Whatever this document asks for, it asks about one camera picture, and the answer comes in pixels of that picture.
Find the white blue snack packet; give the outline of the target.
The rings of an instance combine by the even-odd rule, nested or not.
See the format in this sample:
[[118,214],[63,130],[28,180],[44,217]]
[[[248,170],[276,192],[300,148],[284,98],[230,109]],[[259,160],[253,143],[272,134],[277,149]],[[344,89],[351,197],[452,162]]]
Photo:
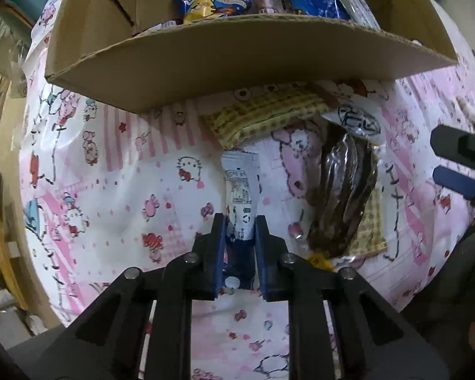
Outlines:
[[251,290],[256,275],[255,221],[260,195],[258,155],[225,151],[221,156],[225,175],[224,284]]

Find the yellow checkered snack packet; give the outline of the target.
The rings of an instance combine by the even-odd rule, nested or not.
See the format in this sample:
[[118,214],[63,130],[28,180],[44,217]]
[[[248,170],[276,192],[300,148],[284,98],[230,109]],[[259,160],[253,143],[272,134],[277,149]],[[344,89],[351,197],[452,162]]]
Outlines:
[[291,83],[263,95],[226,105],[201,120],[225,150],[254,137],[329,111],[328,101],[311,86]]

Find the white red wafer packet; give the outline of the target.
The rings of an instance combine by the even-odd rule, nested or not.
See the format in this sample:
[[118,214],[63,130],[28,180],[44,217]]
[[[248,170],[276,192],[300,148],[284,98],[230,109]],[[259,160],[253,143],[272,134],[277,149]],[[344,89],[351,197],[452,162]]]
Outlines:
[[380,25],[365,0],[340,0],[352,20],[368,29],[380,31]]

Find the white red snack packet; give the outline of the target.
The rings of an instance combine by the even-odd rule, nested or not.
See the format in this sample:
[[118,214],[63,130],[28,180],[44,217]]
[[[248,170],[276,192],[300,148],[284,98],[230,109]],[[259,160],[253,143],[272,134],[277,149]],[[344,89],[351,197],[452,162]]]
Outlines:
[[182,21],[180,19],[174,19],[174,20],[168,20],[166,22],[162,22],[159,24],[156,24],[154,26],[151,26],[144,31],[141,32],[142,35],[148,35],[150,33],[154,33],[156,31],[162,30],[162,29],[171,29],[173,27],[179,26],[182,24]]

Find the white brown chocolate snack packet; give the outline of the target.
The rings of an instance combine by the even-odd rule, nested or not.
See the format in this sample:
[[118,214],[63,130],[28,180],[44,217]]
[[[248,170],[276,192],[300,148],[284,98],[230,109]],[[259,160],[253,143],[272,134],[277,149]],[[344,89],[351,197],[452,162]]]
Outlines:
[[253,0],[252,11],[257,14],[285,14],[283,0]]

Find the dark brown snack packet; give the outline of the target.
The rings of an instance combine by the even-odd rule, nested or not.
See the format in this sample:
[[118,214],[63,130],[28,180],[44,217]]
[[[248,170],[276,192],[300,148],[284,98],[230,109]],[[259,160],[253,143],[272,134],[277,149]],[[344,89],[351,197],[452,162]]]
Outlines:
[[372,138],[358,126],[344,125],[331,111],[311,119],[320,145],[307,193],[307,248],[336,258],[348,252],[363,225],[378,183],[378,156]]

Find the pink cartoon bed sheet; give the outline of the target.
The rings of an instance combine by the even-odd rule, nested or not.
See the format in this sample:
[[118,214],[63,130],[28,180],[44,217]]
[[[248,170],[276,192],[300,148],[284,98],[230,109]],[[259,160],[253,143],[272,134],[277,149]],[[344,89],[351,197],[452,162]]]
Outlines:
[[[48,0],[24,63],[28,83],[19,152],[24,231],[48,302],[69,325],[125,269],[166,266],[225,212],[224,149],[201,117],[291,83],[311,86],[329,111],[372,138],[387,250],[358,272],[397,310],[440,272],[475,220],[461,196],[433,181],[440,125],[475,132],[475,54],[433,0],[457,63],[393,81],[284,81],[125,111],[49,83],[48,44],[62,0]],[[311,168],[320,145],[311,118],[236,146],[258,155],[257,211],[302,257]]]

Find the brown cardboard box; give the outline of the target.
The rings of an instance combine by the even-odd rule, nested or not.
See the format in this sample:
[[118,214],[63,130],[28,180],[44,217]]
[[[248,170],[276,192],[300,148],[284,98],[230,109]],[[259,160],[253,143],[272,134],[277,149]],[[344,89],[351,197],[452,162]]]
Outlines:
[[376,31],[344,20],[244,14],[141,32],[176,19],[173,0],[62,0],[46,80],[143,112],[284,81],[393,81],[457,63],[430,0],[365,0]]

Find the blue yellow snack bag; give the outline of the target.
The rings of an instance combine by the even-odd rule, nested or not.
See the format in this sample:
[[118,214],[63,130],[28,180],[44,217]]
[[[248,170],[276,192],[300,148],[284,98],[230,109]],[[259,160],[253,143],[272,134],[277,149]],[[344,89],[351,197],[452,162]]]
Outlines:
[[183,23],[246,14],[253,0],[173,0]]

